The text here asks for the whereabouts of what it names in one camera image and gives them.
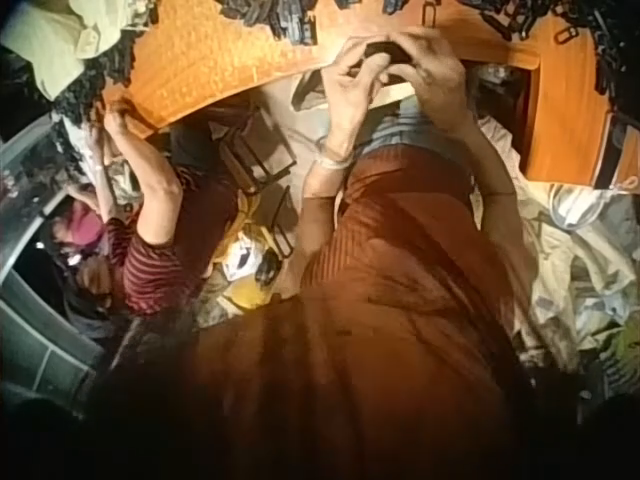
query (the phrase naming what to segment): striped shirt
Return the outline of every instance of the striped shirt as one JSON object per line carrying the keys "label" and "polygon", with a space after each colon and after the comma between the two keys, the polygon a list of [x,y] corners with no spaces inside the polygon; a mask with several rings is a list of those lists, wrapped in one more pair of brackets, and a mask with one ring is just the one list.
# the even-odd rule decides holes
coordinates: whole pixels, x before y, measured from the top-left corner
{"label": "striped shirt", "polygon": [[178,167],[183,188],[182,208],[169,245],[146,243],[135,220],[111,218],[106,225],[110,261],[122,268],[127,306],[152,315],[184,304],[197,293],[211,256],[237,215],[236,187],[224,175],[202,175]]}

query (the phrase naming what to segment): pink cloth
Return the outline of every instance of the pink cloth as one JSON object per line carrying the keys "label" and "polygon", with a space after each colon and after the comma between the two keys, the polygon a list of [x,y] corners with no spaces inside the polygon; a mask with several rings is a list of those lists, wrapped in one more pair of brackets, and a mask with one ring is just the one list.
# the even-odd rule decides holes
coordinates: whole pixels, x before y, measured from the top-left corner
{"label": "pink cloth", "polygon": [[97,241],[104,232],[100,217],[84,203],[73,202],[69,231],[74,245],[85,247]]}

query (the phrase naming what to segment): bracelet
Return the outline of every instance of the bracelet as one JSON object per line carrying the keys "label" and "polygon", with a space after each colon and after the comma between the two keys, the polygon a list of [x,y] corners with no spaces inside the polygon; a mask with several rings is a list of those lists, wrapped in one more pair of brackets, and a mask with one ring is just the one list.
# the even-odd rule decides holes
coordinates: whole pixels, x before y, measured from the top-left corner
{"label": "bracelet", "polygon": [[353,163],[355,162],[355,157],[353,156],[353,154],[351,154],[343,160],[336,161],[332,158],[329,158],[329,156],[324,152],[317,152],[315,161],[318,165],[326,168],[327,170],[344,170],[353,165]]}

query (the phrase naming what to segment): orange table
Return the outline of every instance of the orange table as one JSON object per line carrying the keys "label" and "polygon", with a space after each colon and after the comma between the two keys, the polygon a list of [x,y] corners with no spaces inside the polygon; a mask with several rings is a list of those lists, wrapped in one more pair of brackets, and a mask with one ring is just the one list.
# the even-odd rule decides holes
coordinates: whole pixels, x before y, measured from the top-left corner
{"label": "orange table", "polygon": [[[566,24],[551,15],[526,42],[507,43],[478,13],[443,0],[436,26],[465,60],[506,63],[532,71],[525,133],[525,174],[531,180],[593,184],[609,105],[594,91],[595,54],[590,35],[556,45]],[[275,41],[267,27],[246,28],[218,14],[213,0],[162,0],[160,23],[136,45],[127,95],[154,127],[162,127],[234,93],[331,62],[346,38],[419,25],[422,1],[409,0],[393,16],[382,0],[340,11],[333,0],[315,9],[318,45]],[[107,99],[119,88],[105,92]],[[148,130],[138,125],[140,133]],[[627,142],[614,184],[639,176],[637,137]]]}

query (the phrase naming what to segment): brown garment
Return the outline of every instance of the brown garment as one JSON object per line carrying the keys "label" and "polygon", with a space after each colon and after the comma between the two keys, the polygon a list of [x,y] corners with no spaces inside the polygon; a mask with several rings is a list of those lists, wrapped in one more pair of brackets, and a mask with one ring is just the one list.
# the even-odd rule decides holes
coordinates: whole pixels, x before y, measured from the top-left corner
{"label": "brown garment", "polygon": [[201,332],[167,391],[212,475],[514,476],[530,391],[468,191],[429,152],[373,152],[301,294]]}

